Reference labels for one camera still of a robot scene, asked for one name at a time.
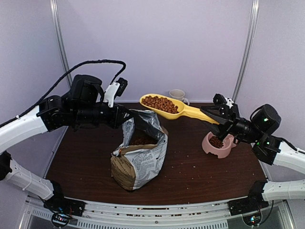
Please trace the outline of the right aluminium frame post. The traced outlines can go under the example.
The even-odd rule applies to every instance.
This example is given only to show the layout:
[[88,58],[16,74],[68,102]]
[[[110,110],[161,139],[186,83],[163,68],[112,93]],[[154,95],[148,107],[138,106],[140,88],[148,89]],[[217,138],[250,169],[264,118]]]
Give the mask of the right aluminium frame post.
[[257,28],[257,22],[259,17],[259,6],[260,1],[259,0],[253,0],[252,6],[251,6],[251,13],[250,13],[250,19],[249,19],[249,25],[248,25],[248,32],[247,37],[245,40],[245,46],[244,46],[244,53],[242,57],[242,62],[239,69],[239,74],[237,77],[237,81],[235,84],[234,92],[232,99],[234,102],[237,101],[239,92],[242,87],[243,79],[246,73],[247,65],[250,59],[251,49],[254,42],[255,32]]

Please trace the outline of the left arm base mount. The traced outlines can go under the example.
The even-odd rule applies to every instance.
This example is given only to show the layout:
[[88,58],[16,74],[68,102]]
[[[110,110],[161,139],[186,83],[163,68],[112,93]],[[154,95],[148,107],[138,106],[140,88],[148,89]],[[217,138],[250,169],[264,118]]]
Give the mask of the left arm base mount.
[[44,207],[51,211],[81,217],[85,208],[85,202],[69,199],[64,196],[60,184],[51,180],[53,195],[48,200],[43,200]]

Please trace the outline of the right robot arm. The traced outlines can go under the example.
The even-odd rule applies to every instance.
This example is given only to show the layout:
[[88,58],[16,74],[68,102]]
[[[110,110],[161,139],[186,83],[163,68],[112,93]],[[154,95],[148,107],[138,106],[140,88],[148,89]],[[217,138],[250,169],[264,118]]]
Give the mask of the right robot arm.
[[[257,159],[269,165],[287,167],[299,173],[305,172],[305,152],[282,137],[273,135],[281,123],[278,112],[269,104],[258,107],[247,120],[239,116],[237,105],[202,106],[201,112],[215,120],[210,129],[224,139],[228,134],[237,142],[252,144]],[[255,210],[263,201],[280,199],[304,199],[305,181],[256,181],[244,200],[247,210]]]

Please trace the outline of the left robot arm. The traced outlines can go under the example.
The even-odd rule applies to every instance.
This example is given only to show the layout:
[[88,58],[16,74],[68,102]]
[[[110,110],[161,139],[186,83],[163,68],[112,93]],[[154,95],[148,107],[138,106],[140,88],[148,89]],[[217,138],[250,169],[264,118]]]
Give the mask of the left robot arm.
[[114,102],[127,87],[127,80],[119,78],[102,89],[102,81],[90,75],[76,75],[71,89],[63,96],[43,99],[26,114],[0,128],[0,178],[29,191],[42,199],[47,207],[64,212],[69,204],[60,184],[43,179],[19,165],[8,148],[39,134],[63,126],[78,130],[85,125],[105,124],[118,128],[132,117],[131,112]]

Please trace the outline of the brown pet food bag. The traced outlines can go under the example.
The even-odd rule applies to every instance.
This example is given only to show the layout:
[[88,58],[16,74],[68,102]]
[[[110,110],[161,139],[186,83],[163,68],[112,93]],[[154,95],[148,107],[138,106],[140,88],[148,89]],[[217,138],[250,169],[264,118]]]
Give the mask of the brown pet food bag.
[[111,177],[125,190],[134,191],[158,176],[162,169],[168,132],[156,112],[131,110],[122,125],[123,143],[112,153]]

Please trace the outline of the white patterned mug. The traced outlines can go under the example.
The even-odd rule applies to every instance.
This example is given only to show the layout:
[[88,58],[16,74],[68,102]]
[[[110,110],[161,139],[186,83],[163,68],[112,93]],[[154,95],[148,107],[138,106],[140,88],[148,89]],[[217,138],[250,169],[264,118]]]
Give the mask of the white patterned mug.
[[171,98],[182,101],[183,103],[189,105],[190,101],[186,98],[185,92],[180,89],[173,89],[169,92]]

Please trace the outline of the left aluminium frame post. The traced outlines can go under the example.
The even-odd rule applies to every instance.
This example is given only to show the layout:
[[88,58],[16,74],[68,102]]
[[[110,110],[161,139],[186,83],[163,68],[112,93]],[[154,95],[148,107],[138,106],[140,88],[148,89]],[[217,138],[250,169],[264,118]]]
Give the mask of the left aluminium frame post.
[[50,0],[50,7],[51,7],[51,16],[55,28],[56,40],[59,48],[60,53],[60,60],[64,69],[64,72],[67,72],[69,68],[68,58],[65,50],[64,39],[61,29],[61,21],[60,15],[58,10],[58,3],[56,0]]

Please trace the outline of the pink double pet bowl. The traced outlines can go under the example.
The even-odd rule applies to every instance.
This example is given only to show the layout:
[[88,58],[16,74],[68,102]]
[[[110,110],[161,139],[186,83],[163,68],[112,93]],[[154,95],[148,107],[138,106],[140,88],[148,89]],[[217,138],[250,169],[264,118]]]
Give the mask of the pink double pet bowl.
[[228,135],[224,140],[220,140],[212,132],[209,132],[202,141],[202,149],[206,154],[216,155],[218,159],[229,156],[231,150],[237,146],[234,137]]

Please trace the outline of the aluminium front rail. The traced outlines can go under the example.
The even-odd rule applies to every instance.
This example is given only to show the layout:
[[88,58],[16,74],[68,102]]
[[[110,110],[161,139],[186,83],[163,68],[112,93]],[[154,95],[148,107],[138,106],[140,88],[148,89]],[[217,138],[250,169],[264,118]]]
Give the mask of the aluminium front rail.
[[287,201],[232,215],[229,201],[178,205],[125,205],[86,200],[82,216],[73,216],[67,229],[250,229],[258,216],[258,229],[294,229]]

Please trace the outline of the aluminium frame post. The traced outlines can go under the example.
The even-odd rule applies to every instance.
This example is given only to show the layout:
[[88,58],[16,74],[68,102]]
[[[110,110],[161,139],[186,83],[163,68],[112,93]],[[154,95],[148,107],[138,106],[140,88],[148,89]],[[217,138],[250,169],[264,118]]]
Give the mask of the aluminium frame post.
[[51,7],[51,16],[55,28],[56,40],[59,48],[60,53],[60,60],[64,69],[64,72],[67,72],[69,68],[68,58],[65,50],[64,39],[61,29],[61,21],[60,15],[58,10],[58,3],[56,0],[50,0],[50,7]]
[[239,69],[239,74],[237,77],[237,81],[235,84],[234,92],[232,99],[234,102],[237,101],[239,92],[242,87],[243,79],[246,73],[247,65],[250,59],[251,49],[254,42],[255,32],[257,28],[257,22],[259,17],[259,6],[260,1],[259,0],[253,0],[252,6],[251,6],[251,13],[250,13],[250,19],[249,19],[249,25],[248,25],[248,32],[247,37],[245,40],[245,46],[244,46],[244,53],[242,57],[242,62]]

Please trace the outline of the yellow plastic scoop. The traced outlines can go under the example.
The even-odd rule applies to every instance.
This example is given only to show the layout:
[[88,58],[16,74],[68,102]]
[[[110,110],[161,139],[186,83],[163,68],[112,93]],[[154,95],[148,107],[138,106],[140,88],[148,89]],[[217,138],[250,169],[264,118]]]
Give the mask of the yellow plastic scoop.
[[186,116],[211,124],[219,124],[217,121],[204,114],[199,108],[186,105],[182,101],[164,95],[146,94],[139,99],[139,102],[144,107],[155,111],[168,120],[175,120],[181,116]]

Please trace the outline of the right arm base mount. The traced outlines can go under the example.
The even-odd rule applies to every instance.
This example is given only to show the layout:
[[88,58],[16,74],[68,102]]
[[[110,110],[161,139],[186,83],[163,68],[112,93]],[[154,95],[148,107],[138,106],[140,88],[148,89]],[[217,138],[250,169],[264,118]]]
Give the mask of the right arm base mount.
[[259,211],[269,206],[268,201],[264,201],[261,191],[250,190],[245,198],[230,200],[228,207],[231,216]]

